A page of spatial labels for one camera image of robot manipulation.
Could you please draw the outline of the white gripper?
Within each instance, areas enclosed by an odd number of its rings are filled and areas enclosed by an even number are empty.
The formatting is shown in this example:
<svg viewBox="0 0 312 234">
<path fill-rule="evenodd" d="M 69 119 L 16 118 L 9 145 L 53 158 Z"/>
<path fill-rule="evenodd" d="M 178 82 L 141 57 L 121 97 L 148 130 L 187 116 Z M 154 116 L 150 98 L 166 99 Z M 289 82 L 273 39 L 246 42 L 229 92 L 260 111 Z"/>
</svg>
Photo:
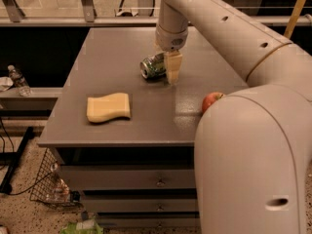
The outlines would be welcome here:
<svg viewBox="0 0 312 234">
<path fill-rule="evenodd" d="M 178 80 L 178 74 L 182 62 L 182 54 L 179 51 L 186 43 L 188 29 L 178 33 L 171 33 L 163 29 L 160 25 L 156 26 L 154 50 L 155 55 L 164 53 L 164 64 L 168 83 L 174 85 Z"/>
</svg>

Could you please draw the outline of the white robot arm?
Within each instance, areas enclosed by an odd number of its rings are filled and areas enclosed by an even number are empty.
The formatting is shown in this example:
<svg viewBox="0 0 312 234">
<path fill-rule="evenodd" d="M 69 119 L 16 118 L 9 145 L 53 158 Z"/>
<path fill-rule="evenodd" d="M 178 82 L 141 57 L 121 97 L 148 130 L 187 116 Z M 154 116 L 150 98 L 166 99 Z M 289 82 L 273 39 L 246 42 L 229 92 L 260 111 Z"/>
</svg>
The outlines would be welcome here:
<svg viewBox="0 0 312 234">
<path fill-rule="evenodd" d="M 310 55 L 222 0 L 161 0 L 160 48 L 182 48 L 188 24 L 248 85 L 210 106 L 197 127 L 202 234 L 305 234 Z"/>
</svg>

